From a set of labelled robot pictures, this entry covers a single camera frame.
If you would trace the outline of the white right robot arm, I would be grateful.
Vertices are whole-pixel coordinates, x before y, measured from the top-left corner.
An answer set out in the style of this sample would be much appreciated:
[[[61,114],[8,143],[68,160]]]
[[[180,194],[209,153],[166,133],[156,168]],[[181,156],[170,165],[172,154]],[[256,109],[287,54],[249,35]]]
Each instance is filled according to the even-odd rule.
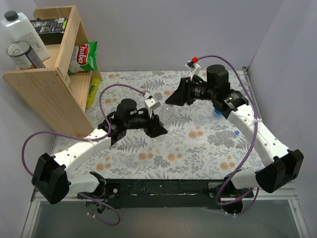
[[[224,184],[228,196],[235,197],[242,189],[255,187],[273,193],[297,178],[304,159],[302,152],[290,150],[263,122],[256,119],[246,97],[231,88],[229,73],[224,66],[209,66],[206,81],[196,73],[181,78],[178,88],[165,102],[184,106],[193,104],[195,100],[210,100],[214,108],[234,124],[249,142],[254,142],[254,149],[264,165],[262,169],[234,174]]]

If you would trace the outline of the blue label crushed bottle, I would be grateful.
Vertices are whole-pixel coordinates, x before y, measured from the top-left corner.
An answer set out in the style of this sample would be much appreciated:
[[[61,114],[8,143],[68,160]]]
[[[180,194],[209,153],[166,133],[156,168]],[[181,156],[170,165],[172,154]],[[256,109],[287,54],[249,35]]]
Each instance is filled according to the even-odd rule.
[[[214,114],[214,116],[217,117],[217,118],[223,117],[222,112],[218,111],[216,108],[213,109],[213,114]]]

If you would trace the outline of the clear bottle white cap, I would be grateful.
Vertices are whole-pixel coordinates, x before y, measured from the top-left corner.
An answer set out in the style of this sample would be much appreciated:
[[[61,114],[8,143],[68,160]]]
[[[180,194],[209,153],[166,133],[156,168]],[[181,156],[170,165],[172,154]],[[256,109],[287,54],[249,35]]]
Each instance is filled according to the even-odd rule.
[[[162,124],[164,129],[169,131],[175,116],[174,106],[169,104],[162,104],[157,115],[159,116],[160,123]]]

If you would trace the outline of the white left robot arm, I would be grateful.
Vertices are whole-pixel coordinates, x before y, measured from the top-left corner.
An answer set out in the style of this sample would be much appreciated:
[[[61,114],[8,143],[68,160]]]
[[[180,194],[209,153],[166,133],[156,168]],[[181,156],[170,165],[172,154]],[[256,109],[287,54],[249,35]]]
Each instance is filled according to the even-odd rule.
[[[75,170],[96,153],[123,139],[129,129],[143,129],[150,138],[167,134],[154,110],[160,102],[149,97],[145,106],[137,109],[132,99],[123,99],[116,111],[108,114],[83,141],[54,155],[43,154],[36,164],[32,185],[50,204],[57,204],[68,194],[102,198],[106,193],[106,179],[97,172],[76,176]]]

